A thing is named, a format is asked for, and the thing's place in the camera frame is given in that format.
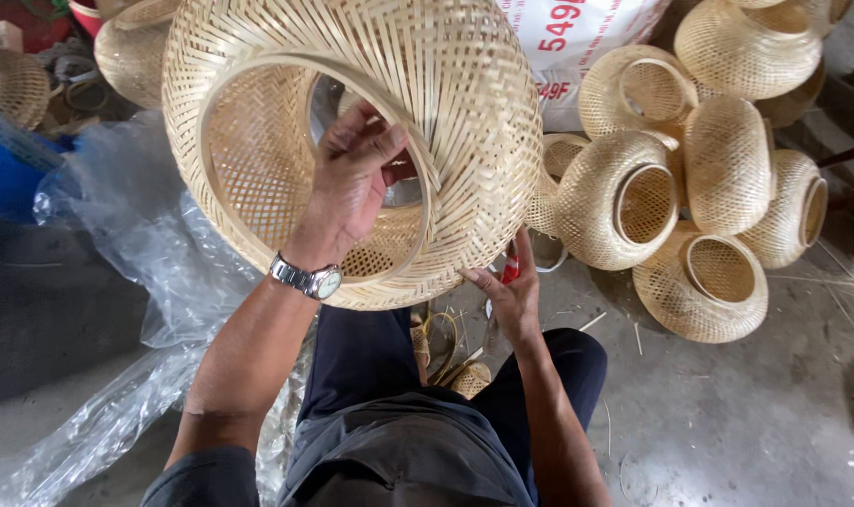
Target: clear plastic wrap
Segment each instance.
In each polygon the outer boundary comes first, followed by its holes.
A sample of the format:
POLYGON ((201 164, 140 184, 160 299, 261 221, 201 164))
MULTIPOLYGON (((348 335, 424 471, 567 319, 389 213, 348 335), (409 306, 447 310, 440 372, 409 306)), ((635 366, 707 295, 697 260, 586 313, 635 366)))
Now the clear plastic wrap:
MULTIPOLYGON (((162 115, 89 127, 39 185, 39 224, 84 228, 150 299, 141 340, 155 348, 90 398, 59 430, 0 460, 0 507, 52 506, 109 467, 192 383, 204 351, 262 274, 211 227, 177 173, 162 115)), ((275 504, 310 363, 311 333, 263 423, 256 468, 275 504)))

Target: red bucket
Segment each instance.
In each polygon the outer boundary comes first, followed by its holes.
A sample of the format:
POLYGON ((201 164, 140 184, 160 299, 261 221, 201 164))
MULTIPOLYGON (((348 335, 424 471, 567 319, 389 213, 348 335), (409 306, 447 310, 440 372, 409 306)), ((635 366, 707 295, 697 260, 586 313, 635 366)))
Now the red bucket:
POLYGON ((94 0, 67 0, 70 10, 73 12, 73 17, 76 18, 83 28, 94 39, 98 35, 98 30, 104 24, 104 20, 95 8, 94 0))

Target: man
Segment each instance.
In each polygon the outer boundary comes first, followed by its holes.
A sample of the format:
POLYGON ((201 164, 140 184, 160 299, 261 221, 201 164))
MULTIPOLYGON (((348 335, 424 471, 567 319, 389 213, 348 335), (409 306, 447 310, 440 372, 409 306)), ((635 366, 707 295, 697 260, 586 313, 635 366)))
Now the man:
MULTIPOLYGON (((320 142, 310 203, 267 276, 205 354, 173 453, 143 505, 258 505, 254 453, 264 415, 289 375, 335 264, 373 227, 385 167, 408 143, 362 102, 320 142)), ((521 277, 502 285, 462 270, 492 301, 514 354, 472 400, 421 387, 410 308, 320 310, 285 506, 610 505, 585 429, 606 356, 573 329, 541 333, 539 281, 525 230, 521 277)))

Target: dark pants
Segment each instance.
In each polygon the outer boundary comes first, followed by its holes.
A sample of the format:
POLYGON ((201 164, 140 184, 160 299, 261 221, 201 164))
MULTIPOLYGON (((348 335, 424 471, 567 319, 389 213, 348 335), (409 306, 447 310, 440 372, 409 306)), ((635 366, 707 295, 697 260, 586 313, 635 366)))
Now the dark pants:
MULTIPOLYGON (((534 503, 538 503, 527 406, 514 354, 492 383, 470 401, 446 388, 421 387, 411 345, 410 314, 410 308, 353 311, 322 306, 299 421, 411 391, 471 406, 492 424, 534 503)), ((605 381, 605 350, 576 329, 552 329, 543 336, 571 406, 586 431, 605 381)))

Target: wristwatch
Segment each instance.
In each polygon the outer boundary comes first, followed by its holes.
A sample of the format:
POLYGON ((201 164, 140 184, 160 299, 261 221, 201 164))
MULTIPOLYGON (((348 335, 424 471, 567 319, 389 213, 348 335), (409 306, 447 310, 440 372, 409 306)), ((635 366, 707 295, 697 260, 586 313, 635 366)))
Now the wristwatch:
POLYGON ((330 264, 322 270, 308 272, 283 260, 279 252, 270 264, 270 275, 318 301, 330 297, 342 282, 342 268, 335 264, 330 264))

